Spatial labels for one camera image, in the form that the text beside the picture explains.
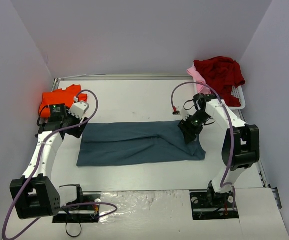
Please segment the orange t shirt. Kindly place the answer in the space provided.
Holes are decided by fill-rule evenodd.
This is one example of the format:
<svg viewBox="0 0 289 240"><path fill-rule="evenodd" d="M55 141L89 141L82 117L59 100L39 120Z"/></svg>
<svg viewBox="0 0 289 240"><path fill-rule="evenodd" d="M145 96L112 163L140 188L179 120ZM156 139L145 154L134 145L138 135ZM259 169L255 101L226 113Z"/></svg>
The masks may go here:
<svg viewBox="0 0 289 240"><path fill-rule="evenodd" d="M67 107L73 105L74 97L82 90L81 85L71 85L67 88L56 89L52 92L42 93L42 102L40 104L38 113L42 118L49 118L51 116L49 105L65 104Z"/></svg>

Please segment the blue-grey t shirt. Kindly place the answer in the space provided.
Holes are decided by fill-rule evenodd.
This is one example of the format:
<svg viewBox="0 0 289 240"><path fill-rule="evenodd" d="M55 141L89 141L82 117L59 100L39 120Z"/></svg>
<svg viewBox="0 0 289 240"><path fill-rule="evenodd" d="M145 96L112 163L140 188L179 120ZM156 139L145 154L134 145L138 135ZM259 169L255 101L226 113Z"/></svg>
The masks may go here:
<svg viewBox="0 0 289 240"><path fill-rule="evenodd" d="M203 161L198 139L186 144L179 121L90 123L85 128L77 167L108 167Z"/></svg>

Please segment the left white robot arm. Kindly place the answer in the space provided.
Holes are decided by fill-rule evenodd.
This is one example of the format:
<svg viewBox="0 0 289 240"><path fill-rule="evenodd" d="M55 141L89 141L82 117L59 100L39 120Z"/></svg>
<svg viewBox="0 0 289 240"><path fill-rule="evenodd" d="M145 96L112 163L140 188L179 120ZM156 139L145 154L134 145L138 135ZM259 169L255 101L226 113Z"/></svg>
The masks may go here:
<svg viewBox="0 0 289 240"><path fill-rule="evenodd" d="M50 177L60 146L66 135L80 138L86 128L89 109L85 101L71 107L51 104L48 120L39 125L37 145L29 166L19 179L12 180L10 192L16 201L15 209L20 219L56 216L68 204L73 209L84 206L85 196L76 186L56 187Z"/></svg>

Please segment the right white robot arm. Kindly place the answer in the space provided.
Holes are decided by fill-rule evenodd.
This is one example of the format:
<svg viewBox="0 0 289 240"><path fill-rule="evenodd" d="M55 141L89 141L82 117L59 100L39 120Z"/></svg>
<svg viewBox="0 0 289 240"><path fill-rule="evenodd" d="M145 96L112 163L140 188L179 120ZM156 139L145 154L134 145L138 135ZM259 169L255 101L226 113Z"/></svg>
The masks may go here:
<svg viewBox="0 0 289 240"><path fill-rule="evenodd" d="M260 131L256 125L247 124L238 118L215 94L199 93L191 100L196 112L190 114L182 108L182 120L178 127L186 144L198 138L208 120L224 131L225 137L221 150L224 166L218 175L209 183L206 200L213 207L224 201L224 194L234 190L238 178L247 169L260 160Z"/></svg>

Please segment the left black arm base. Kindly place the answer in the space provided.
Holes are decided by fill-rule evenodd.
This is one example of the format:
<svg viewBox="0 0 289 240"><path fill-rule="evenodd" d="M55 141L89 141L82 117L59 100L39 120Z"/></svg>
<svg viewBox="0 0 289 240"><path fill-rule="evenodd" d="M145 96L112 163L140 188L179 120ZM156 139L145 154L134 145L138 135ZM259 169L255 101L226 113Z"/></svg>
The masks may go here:
<svg viewBox="0 0 289 240"><path fill-rule="evenodd" d="M101 200L100 192L84 192L83 203L95 202L96 199ZM70 208L69 215L61 210L58 215L52 218L53 224L93 224L99 222L99 210L95 210L94 206L84 205Z"/></svg>

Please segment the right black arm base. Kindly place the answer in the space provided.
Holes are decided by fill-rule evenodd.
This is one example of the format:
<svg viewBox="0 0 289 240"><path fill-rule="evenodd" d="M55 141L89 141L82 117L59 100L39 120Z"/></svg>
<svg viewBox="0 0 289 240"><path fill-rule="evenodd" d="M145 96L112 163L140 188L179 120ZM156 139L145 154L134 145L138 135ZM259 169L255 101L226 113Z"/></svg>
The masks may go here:
<svg viewBox="0 0 289 240"><path fill-rule="evenodd" d="M194 221L239 219L231 191L212 195L207 190L194 190L189 196Z"/></svg>

